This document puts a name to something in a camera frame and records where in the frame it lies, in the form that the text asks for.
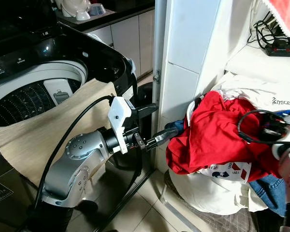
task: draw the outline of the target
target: red cloth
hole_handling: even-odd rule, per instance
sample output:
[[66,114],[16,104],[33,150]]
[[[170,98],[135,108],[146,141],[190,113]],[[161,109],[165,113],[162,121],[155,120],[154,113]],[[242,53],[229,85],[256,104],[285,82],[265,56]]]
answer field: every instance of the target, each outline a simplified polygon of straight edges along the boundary
[[[237,123],[247,112],[255,108],[247,100],[223,101],[219,93],[206,94],[193,112],[188,127],[173,138],[166,150],[169,167],[177,174],[189,174],[211,164],[227,162],[252,162],[248,181],[268,174],[278,174],[278,161],[268,145],[248,144],[238,136]],[[260,119],[249,115],[242,123],[241,130],[257,136]]]

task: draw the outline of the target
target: top-load washing machine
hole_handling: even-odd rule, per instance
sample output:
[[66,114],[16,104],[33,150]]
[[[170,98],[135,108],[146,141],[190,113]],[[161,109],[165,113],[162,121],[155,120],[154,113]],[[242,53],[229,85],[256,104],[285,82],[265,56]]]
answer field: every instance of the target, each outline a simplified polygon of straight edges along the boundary
[[[0,127],[55,107],[93,78],[136,101],[131,60],[60,24],[50,0],[0,0]],[[34,196],[23,182],[0,155],[0,190],[9,196],[0,201],[0,231],[26,218]]]

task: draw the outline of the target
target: beige cloth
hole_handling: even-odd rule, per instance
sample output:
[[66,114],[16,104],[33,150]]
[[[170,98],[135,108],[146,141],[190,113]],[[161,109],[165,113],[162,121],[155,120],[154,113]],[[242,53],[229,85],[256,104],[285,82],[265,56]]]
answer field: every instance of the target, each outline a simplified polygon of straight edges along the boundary
[[[38,186],[48,158],[68,127],[92,102],[112,93],[116,94],[113,83],[91,80],[57,107],[0,128],[1,154],[16,170]],[[110,128],[107,118],[109,108],[108,100],[104,100],[89,110],[71,131],[54,162],[61,157],[64,145],[73,136],[103,126]]]

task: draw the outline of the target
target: kitchen cabinet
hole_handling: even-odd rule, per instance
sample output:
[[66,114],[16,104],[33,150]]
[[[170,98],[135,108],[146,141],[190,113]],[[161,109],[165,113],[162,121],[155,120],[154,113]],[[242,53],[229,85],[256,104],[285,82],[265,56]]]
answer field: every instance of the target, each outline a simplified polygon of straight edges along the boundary
[[100,28],[98,30],[91,31],[87,33],[90,37],[98,36],[104,43],[109,45],[110,47],[113,46],[113,37],[111,32],[111,26],[106,26],[104,28]]
[[140,62],[140,36],[139,36],[139,16],[111,25],[114,49],[127,58],[131,58],[135,64],[135,74],[141,74]]
[[153,69],[155,11],[139,15],[141,75]]

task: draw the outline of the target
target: black cable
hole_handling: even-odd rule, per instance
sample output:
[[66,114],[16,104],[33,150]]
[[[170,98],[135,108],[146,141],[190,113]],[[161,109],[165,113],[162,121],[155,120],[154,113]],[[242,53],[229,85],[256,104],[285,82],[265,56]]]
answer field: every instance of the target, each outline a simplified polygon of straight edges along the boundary
[[42,197],[42,191],[43,191],[43,186],[44,186],[44,183],[45,183],[45,178],[46,178],[46,175],[49,171],[49,168],[56,156],[56,154],[58,153],[59,149],[61,148],[62,144],[64,143],[64,141],[66,140],[66,138],[68,137],[68,135],[70,134],[70,132],[72,131],[73,127],[77,124],[77,122],[84,116],[84,114],[90,110],[93,106],[95,106],[97,103],[103,101],[103,100],[109,100],[111,101],[114,97],[113,96],[104,96],[104,97],[101,97],[97,100],[95,100],[92,104],[90,104],[85,110],[82,111],[82,113],[74,120],[74,122],[70,125],[70,127],[67,129],[67,131],[65,132],[65,134],[63,135],[63,137],[61,138],[61,140],[59,141],[59,143],[57,144],[56,148],[54,149],[53,153],[51,154],[51,156],[49,157],[47,163],[46,163],[46,166],[44,168],[44,171],[43,171],[43,174],[42,174],[42,177],[41,177],[41,180],[40,180],[40,184],[39,184],[39,188],[38,188],[38,192],[37,192],[37,195],[36,195],[36,198],[35,198],[35,203],[34,203],[34,208],[33,210],[36,210],[38,205],[39,205],[39,202],[41,200],[41,197]]
[[272,114],[272,115],[275,115],[276,117],[280,117],[278,116],[277,114],[271,112],[271,111],[268,111],[268,110],[252,110],[252,111],[249,111],[248,113],[244,114],[243,117],[239,120],[238,124],[237,124],[237,131],[238,131],[238,135],[244,139],[245,141],[247,141],[248,143],[258,143],[258,144],[268,144],[268,145],[273,145],[273,144],[289,144],[290,145],[290,142],[284,142],[284,141],[262,141],[262,140],[255,140],[253,138],[251,138],[249,135],[245,134],[244,132],[241,131],[241,124],[243,122],[243,120],[250,114],[253,114],[253,113],[268,113],[268,114]]

